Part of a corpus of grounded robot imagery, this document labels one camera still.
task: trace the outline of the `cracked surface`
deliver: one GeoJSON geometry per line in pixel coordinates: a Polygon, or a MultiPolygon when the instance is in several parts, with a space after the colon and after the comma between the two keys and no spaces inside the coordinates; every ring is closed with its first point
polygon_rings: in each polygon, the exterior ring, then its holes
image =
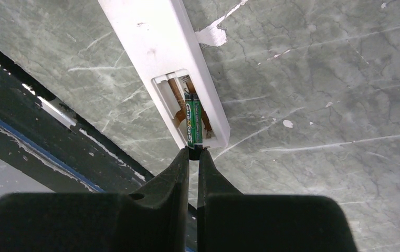
{"type": "MultiPolygon", "coordinates": [[[[184,1],[195,31],[239,3],[184,1]]],[[[231,126],[218,169],[244,193],[335,199],[361,251],[400,251],[400,1],[382,6],[249,0],[202,45],[231,126]]],[[[154,174],[177,154],[97,1],[0,0],[0,50],[154,174]]]]}

